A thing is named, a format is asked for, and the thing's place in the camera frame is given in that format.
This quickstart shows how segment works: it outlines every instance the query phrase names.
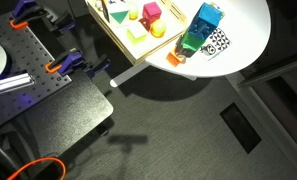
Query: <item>metal breadboard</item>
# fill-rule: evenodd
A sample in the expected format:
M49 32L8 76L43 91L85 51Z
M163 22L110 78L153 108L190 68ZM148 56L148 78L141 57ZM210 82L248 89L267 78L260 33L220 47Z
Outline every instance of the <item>metal breadboard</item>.
M36 84L0 95L0 126L71 82L68 76L46 72L54 60L29 27L13 30L11 14L0 16L0 45L12 60L12 72L27 69Z

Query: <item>blue block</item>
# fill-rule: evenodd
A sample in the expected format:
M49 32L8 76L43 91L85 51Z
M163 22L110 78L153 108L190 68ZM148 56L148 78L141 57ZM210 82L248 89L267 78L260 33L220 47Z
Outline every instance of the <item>blue block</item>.
M189 32L205 41L208 36L218 27L222 12L203 3L189 26Z

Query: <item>table leg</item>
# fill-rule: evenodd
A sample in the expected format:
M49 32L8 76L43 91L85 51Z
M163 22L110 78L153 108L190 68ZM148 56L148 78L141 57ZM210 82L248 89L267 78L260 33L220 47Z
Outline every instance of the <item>table leg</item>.
M125 72L119 74L114 79L112 79L110 81L110 85L112 87L118 87L122 83L126 82L128 79L132 78L133 76L135 76L142 70L146 69L148 66L149 66L149 64L146 62L142 62L136 66L133 66L133 67L127 69Z

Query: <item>black and white tag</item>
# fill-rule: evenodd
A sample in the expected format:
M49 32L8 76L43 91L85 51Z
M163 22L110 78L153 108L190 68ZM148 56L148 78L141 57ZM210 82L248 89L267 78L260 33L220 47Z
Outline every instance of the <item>black and white tag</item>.
M231 41L227 38L226 34L220 28L217 28L202 45L200 52L202 57L209 61L223 50L227 49L230 45Z

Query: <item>pink block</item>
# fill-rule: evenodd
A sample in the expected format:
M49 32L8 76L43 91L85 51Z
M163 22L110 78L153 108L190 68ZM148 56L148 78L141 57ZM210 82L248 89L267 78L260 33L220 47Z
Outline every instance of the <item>pink block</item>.
M142 11L142 16L152 24L154 21L160 18L161 9L156 2L151 2L144 5L144 10Z

